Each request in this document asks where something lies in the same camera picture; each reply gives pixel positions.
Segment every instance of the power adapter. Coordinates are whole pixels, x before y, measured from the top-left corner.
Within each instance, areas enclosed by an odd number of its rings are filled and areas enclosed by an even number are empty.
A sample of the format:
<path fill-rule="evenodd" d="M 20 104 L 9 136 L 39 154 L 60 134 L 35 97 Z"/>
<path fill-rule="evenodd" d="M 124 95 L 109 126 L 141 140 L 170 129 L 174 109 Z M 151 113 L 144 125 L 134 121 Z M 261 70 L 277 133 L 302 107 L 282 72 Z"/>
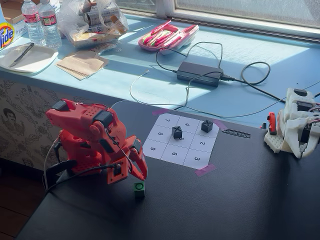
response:
<path fill-rule="evenodd" d="M 185 80 L 189 82 L 191 79 L 210 73 L 208 75 L 198 77 L 192 82 L 218 87 L 219 80 L 223 72 L 224 71 L 221 68 L 183 61 L 179 66 L 178 70 L 176 71 L 176 77 L 180 80 Z"/>

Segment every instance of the water bottle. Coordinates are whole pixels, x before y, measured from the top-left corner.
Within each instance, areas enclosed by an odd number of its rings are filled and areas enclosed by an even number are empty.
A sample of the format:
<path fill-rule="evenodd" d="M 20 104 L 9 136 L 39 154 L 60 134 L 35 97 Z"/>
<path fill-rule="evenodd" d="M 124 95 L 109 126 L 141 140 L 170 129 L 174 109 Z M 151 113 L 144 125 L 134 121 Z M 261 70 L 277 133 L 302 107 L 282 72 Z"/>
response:
<path fill-rule="evenodd" d="M 62 42 L 58 32 L 56 12 L 50 5 L 50 0 L 41 0 L 39 15 L 47 47 L 53 49 L 60 48 Z"/>
<path fill-rule="evenodd" d="M 21 11 L 24 16 L 24 22 L 28 28 L 31 42 L 41 46 L 46 45 L 45 34 L 40 22 L 37 5 L 31 0 L 24 0 Z"/>

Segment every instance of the pink tape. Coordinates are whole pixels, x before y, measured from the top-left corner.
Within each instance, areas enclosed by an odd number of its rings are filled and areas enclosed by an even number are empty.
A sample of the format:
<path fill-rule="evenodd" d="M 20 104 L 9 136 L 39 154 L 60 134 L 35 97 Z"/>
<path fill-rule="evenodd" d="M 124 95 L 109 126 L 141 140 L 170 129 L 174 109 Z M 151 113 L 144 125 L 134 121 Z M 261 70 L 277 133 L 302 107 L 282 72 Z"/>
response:
<path fill-rule="evenodd" d="M 222 131 L 225 131 L 227 130 L 228 128 L 219 120 L 217 119 L 214 119 L 213 122 L 222 130 Z"/>
<path fill-rule="evenodd" d="M 169 112 L 170 110 L 167 109 L 167 108 L 160 108 L 159 110 L 156 110 L 156 111 L 153 111 L 152 112 L 152 115 L 153 116 L 158 116 L 158 115 L 161 115 L 161 114 L 165 114 L 167 112 Z"/>
<path fill-rule="evenodd" d="M 204 168 L 202 169 L 198 169 L 196 170 L 194 173 L 200 178 L 202 177 L 203 175 L 206 175 L 210 172 L 212 172 L 213 170 L 216 170 L 217 167 L 213 164 L 209 164 L 208 166 L 205 166 Z"/>

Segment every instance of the green cube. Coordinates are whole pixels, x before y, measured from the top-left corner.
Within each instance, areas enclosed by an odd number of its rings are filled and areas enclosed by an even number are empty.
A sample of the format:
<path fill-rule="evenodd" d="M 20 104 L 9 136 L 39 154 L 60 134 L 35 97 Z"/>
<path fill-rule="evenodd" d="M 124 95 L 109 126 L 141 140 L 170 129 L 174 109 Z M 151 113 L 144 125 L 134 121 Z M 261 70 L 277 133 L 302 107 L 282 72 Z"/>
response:
<path fill-rule="evenodd" d="M 134 195 L 136 198 L 145 197 L 145 183 L 144 182 L 135 182 L 134 183 Z"/>

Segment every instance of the knife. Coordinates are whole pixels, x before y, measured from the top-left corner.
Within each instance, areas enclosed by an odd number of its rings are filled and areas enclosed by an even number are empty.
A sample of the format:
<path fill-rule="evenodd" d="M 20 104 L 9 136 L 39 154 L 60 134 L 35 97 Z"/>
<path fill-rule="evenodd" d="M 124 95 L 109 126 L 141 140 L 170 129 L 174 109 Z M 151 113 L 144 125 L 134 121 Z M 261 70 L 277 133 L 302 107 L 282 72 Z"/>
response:
<path fill-rule="evenodd" d="M 24 57 L 24 55 L 26 55 L 26 53 L 34 46 L 35 44 L 32 42 L 28 48 L 13 62 L 10 64 L 9 68 L 12 68 L 13 66 L 15 66 L 17 63 L 20 62 L 20 60 Z"/>

